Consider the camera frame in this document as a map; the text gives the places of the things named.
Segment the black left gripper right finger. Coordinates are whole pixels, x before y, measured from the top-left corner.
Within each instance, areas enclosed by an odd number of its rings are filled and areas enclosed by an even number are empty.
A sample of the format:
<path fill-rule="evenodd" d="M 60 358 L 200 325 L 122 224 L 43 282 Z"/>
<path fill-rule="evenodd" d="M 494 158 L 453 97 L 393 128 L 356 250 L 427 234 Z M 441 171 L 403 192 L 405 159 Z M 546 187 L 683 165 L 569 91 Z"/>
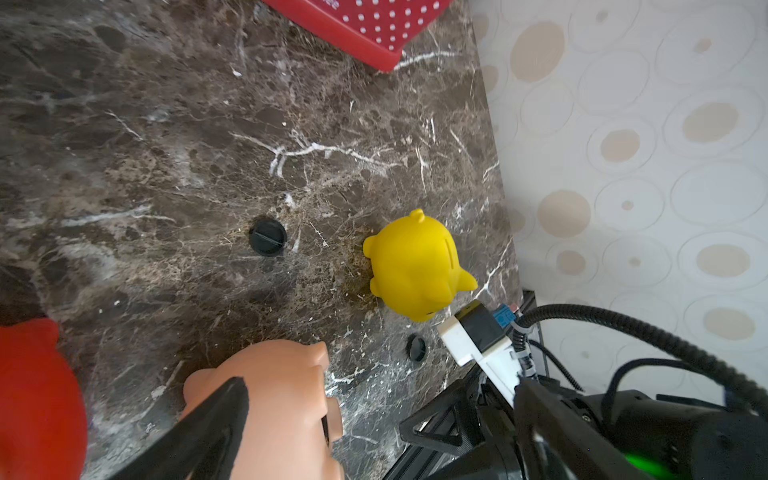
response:
<path fill-rule="evenodd" d="M 515 387 L 514 425 L 525 479 L 650 479 L 563 398 L 523 379 Z"/>

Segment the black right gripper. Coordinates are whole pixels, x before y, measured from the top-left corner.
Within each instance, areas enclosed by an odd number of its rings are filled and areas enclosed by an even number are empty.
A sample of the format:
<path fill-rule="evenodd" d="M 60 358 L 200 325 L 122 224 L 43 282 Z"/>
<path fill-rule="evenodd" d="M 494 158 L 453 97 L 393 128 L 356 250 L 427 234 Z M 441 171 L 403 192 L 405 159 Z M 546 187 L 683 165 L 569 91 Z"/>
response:
<path fill-rule="evenodd" d="M 540 322 L 576 320 L 661 351 L 622 365 L 601 394 L 536 372 Z M 487 309 L 472 302 L 439 329 L 468 373 L 400 423 L 406 448 L 391 479 L 763 479 L 767 393 L 717 357 L 627 315 L 554 304 Z M 621 388 L 643 367 L 702 375 L 723 405 Z"/>

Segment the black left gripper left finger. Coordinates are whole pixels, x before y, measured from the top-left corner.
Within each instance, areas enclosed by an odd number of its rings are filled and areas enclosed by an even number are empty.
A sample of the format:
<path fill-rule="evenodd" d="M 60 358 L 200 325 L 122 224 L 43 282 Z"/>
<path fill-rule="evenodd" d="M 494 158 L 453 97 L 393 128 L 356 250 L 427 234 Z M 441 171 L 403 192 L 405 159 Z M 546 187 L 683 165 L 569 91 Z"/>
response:
<path fill-rule="evenodd" d="M 230 378 L 111 479 L 228 479 L 248 412 L 244 379 Z"/>

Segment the pink piggy bank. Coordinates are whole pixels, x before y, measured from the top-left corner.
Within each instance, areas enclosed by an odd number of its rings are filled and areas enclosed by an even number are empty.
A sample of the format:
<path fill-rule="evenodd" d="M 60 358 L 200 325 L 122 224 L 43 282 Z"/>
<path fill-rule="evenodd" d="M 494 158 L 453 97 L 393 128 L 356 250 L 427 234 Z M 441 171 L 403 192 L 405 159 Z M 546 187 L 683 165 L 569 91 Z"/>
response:
<path fill-rule="evenodd" d="M 233 479 L 343 479 L 332 445 L 343 436 L 337 399 L 325 392 L 325 343 L 256 343 L 185 381 L 183 416 L 232 377 L 248 389 L 249 409 Z"/>

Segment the red piggy bank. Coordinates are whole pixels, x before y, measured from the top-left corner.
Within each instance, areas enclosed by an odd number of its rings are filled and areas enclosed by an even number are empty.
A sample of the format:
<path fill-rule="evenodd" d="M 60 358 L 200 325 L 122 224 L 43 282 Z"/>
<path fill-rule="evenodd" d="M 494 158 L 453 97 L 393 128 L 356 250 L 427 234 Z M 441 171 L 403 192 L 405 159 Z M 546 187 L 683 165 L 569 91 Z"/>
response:
<path fill-rule="evenodd" d="M 48 318 L 1 329 L 1 477 L 78 479 L 87 419 L 77 379 Z"/>

